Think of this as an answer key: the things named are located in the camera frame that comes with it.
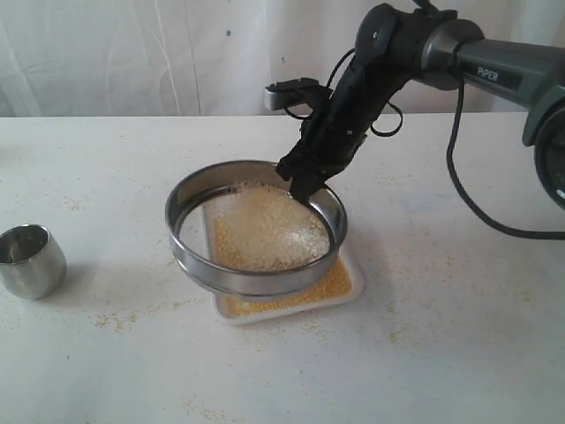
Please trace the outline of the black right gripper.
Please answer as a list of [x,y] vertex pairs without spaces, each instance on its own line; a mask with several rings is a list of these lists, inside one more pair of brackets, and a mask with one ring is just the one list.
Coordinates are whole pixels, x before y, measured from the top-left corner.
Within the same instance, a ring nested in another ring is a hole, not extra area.
[[302,136],[302,147],[293,148],[275,167],[284,181],[290,181],[295,201],[306,203],[328,177],[349,166],[371,124],[408,80],[402,70],[350,62],[328,105]]

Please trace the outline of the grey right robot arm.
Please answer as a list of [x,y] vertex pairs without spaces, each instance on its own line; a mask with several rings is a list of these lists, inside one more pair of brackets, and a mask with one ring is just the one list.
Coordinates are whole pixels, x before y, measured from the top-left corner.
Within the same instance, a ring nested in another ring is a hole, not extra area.
[[335,87],[302,78],[267,88],[271,110],[311,109],[298,143],[276,167],[292,192],[308,198],[341,173],[389,100],[412,80],[445,91],[466,83],[525,108],[523,143],[534,150],[550,198],[564,202],[563,50],[488,40],[475,23],[427,1],[412,12],[373,7]]

